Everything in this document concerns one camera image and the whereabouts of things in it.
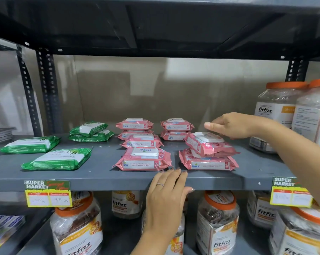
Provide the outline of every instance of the green plastic packaging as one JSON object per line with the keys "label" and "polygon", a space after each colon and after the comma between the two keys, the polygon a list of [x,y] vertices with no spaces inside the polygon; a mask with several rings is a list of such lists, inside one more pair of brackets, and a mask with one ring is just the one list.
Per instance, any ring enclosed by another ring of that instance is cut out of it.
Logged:
{"label": "green plastic packaging", "polygon": [[77,142],[103,142],[108,141],[111,136],[113,136],[114,133],[109,130],[103,130],[101,132],[98,132],[97,134],[94,134],[91,137],[85,137],[80,134],[75,135],[69,135],[69,139]]}
{"label": "green plastic packaging", "polygon": [[8,154],[47,153],[60,142],[59,137],[35,137],[19,139],[1,148],[1,152]]}
{"label": "green plastic packaging", "polygon": [[70,130],[70,135],[80,134],[85,137],[91,137],[94,134],[104,130],[108,127],[108,124],[104,122],[86,122],[85,124],[82,124],[81,126],[72,128]]}
{"label": "green plastic packaging", "polygon": [[48,152],[34,161],[22,164],[26,170],[75,170],[88,158],[92,149],[60,149]]}

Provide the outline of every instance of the price tag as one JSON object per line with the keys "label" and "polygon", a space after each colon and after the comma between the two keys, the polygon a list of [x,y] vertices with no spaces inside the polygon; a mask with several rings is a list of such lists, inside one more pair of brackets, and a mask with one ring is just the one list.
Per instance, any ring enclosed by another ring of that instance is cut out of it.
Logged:
{"label": "price tag", "polygon": [[69,181],[26,180],[28,207],[72,207]]}
{"label": "price tag", "polygon": [[313,197],[302,187],[295,177],[274,177],[271,190],[271,205],[308,207],[312,205]]}

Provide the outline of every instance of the forearm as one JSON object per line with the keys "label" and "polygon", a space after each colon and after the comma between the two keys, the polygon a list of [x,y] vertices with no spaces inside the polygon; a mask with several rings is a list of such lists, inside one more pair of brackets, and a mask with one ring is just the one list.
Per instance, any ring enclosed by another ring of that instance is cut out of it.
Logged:
{"label": "forearm", "polygon": [[270,143],[320,204],[320,147],[272,120],[263,121],[258,137]]}
{"label": "forearm", "polygon": [[164,255],[169,243],[155,233],[144,232],[130,255]]}

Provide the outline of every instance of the shelf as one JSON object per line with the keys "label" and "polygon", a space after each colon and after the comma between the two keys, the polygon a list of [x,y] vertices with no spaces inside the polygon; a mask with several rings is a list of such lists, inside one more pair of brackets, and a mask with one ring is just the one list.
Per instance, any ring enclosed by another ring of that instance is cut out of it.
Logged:
{"label": "shelf", "polygon": [[[0,152],[0,191],[23,191],[24,180],[70,180],[71,190],[145,190],[157,172],[121,171],[112,166],[125,149],[117,137],[108,142],[78,143],[62,135],[54,149],[93,148],[91,157],[75,171],[23,171],[21,164],[43,154],[9,155]],[[164,141],[172,165],[185,169],[178,150],[187,148],[182,141]],[[239,168],[233,171],[188,170],[187,185],[196,190],[270,190],[272,177],[293,177],[277,155],[264,154],[248,146],[248,140],[231,140],[240,152],[234,156]]]}
{"label": "shelf", "polygon": [[[184,255],[200,255],[195,248],[196,204],[195,200],[189,200]],[[241,215],[235,250],[232,255],[270,255],[268,251],[269,231],[259,229],[249,222],[246,215],[246,201],[240,201],[240,205]],[[114,217],[110,211],[110,203],[107,203],[107,206],[102,206],[101,213],[105,228],[103,248],[98,255],[130,254],[141,236],[141,219],[122,220]],[[18,255],[35,254],[55,255],[49,221],[45,223]]]}
{"label": "shelf", "polygon": [[0,247],[0,255],[16,255],[50,218],[51,214],[50,208],[1,205],[0,215],[25,215],[26,222]]}
{"label": "shelf", "polygon": [[52,54],[320,60],[320,0],[0,0],[0,38]]}

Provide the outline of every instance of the hand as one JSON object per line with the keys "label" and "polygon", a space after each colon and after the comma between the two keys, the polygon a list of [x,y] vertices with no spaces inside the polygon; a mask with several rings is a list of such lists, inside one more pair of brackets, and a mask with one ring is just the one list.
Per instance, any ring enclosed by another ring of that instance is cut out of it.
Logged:
{"label": "hand", "polygon": [[179,228],[186,196],[194,191],[192,187],[185,187],[186,178],[187,172],[181,173],[180,168],[154,176],[146,198],[144,233],[151,232],[166,243],[173,239]]}
{"label": "hand", "polygon": [[206,122],[204,126],[210,131],[220,133],[230,138],[242,139],[260,137],[262,134],[262,126],[267,123],[272,125],[275,122],[264,117],[232,112],[223,114],[212,122]]}

